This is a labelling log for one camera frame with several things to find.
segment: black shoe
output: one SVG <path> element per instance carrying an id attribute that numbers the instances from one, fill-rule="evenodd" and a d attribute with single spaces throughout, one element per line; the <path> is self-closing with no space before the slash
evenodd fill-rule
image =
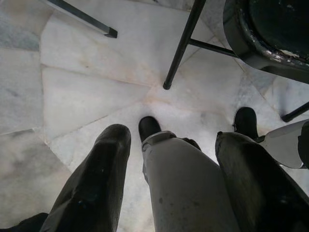
<path id="1" fill-rule="evenodd" d="M 234 119 L 234 132 L 246 135 L 253 140 L 258 138 L 256 127 L 256 114 L 254 109 L 249 107 L 240 108 Z"/>
<path id="2" fill-rule="evenodd" d="M 147 116 L 140 120 L 139 133 L 141 142 L 144 142 L 144 140 L 150 135 L 158 132 L 161 132 L 161 128 L 158 121 L 154 117 Z"/>

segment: gray trouser leg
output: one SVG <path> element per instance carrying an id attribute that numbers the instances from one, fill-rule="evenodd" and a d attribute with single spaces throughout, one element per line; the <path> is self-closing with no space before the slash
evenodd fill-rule
<path id="1" fill-rule="evenodd" d="M 142 144 L 156 232 L 239 231 L 218 165 L 169 131 Z"/>

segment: metal bar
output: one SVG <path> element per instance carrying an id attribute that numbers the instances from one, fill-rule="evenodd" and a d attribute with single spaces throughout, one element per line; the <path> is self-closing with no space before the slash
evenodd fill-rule
<path id="1" fill-rule="evenodd" d="M 42 1 L 44 1 L 49 6 L 55 8 L 56 10 L 59 10 L 75 18 L 76 20 L 86 24 L 87 26 L 99 31 L 100 33 L 103 33 L 107 37 L 117 38 L 118 32 L 116 30 L 97 21 L 95 18 L 87 15 L 86 13 L 80 11 L 76 7 L 68 4 L 63 0 L 42 0 Z"/>
<path id="2" fill-rule="evenodd" d="M 183 35 L 179 41 L 173 62 L 169 68 L 168 75 L 166 77 L 166 80 L 164 82 L 163 88 L 164 89 L 170 89 L 174 76 L 176 74 L 176 71 L 179 67 L 180 61 L 183 58 L 183 54 L 185 52 L 185 49 L 189 43 L 189 40 L 191 38 L 191 35 L 193 33 L 193 30 L 197 24 L 197 21 L 199 19 L 199 16 L 203 10 L 203 7 L 205 5 L 206 0 L 195 0 L 191 13 L 189 15 L 188 21 L 185 25 L 185 28 L 183 30 Z"/>
<path id="3" fill-rule="evenodd" d="M 305 113 L 308 110 L 309 110 L 309 102 L 307 102 L 306 104 L 303 104 L 302 106 L 300 106 L 296 110 L 292 111 L 291 113 L 282 116 L 281 119 L 284 122 L 290 122 L 294 118 L 296 118 L 297 116 L 300 116 L 301 114 Z"/>
<path id="4" fill-rule="evenodd" d="M 204 48 L 204 49 L 207 49 L 207 50 L 211 50 L 213 52 L 218 52 L 218 53 L 230 56 L 230 57 L 238 58 L 238 56 L 232 50 L 228 50 L 228 49 L 223 48 L 223 47 L 218 47 L 216 45 L 212 45 L 212 44 L 209 44 L 209 43 L 204 43 L 204 42 L 199 41 L 199 40 L 190 39 L 189 44 L 197 46 L 197 47 L 201 47 L 201 48 Z"/>

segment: marble floor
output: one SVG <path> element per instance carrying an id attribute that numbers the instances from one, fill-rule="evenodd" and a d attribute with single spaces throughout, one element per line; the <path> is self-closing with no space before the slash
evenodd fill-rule
<path id="1" fill-rule="evenodd" d="M 12 20 L 18 1 L 0 0 L 0 228 L 48 212 L 96 137 L 121 123 L 129 127 L 132 145 L 118 231 L 153 232 L 137 130 L 142 117 L 155 116 L 162 129 L 196 140 L 216 161 L 216 134 L 232 131 L 238 108 L 255 109 L 263 135 L 284 126 L 280 115 L 309 99 L 308 85 L 192 46 L 172 88 L 164 90 L 192 1 L 68 1 L 117 29 L 117 39 L 35 0 Z M 224 0 L 208 3 L 193 37 L 228 47 Z M 35 26 L 33 9 L 46 12 L 33 15 L 40 19 Z M 287 172 L 309 193 L 307 170 Z M 25 186 L 31 188 L 25 192 Z"/>

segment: gray pants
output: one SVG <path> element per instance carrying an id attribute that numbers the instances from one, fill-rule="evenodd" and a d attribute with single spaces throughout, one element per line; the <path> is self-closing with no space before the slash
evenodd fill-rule
<path id="1" fill-rule="evenodd" d="M 235 232 L 236 218 L 217 164 L 169 132 L 142 144 L 156 232 Z"/>

